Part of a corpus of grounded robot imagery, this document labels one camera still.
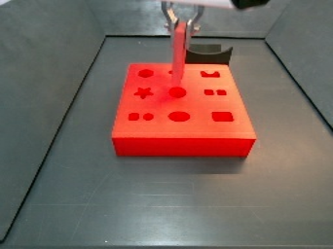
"gray floor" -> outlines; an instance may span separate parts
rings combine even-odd
[[[333,245],[332,130],[265,42],[218,41],[259,139],[249,157],[115,156],[126,66],[170,51],[164,38],[108,38],[4,245]]]

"star-shaped hole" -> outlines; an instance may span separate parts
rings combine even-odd
[[[140,98],[144,99],[147,96],[151,96],[154,94],[151,93],[151,88],[147,89],[138,88],[138,92],[135,92],[134,95],[140,96]]]

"white robot part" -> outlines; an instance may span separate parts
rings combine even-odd
[[[218,7],[222,9],[234,9],[234,5],[230,0],[173,0],[171,2]]]

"shape sorting box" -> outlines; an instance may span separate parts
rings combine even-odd
[[[257,140],[226,65],[131,64],[112,130],[118,156],[245,157]]]

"gray enclosure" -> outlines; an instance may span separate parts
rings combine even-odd
[[[83,0],[0,6],[0,240],[104,34]]]
[[[169,38],[108,37],[99,49],[106,34],[166,35],[159,3],[0,6],[0,248],[333,246],[332,17],[329,0],[209,10],[201,35],[247,38],[194,42],[234,47],[253,152],[118,158],[126,68],[171,61]]]
[[[333,127],[333,4],[293,0],[266,41]]]

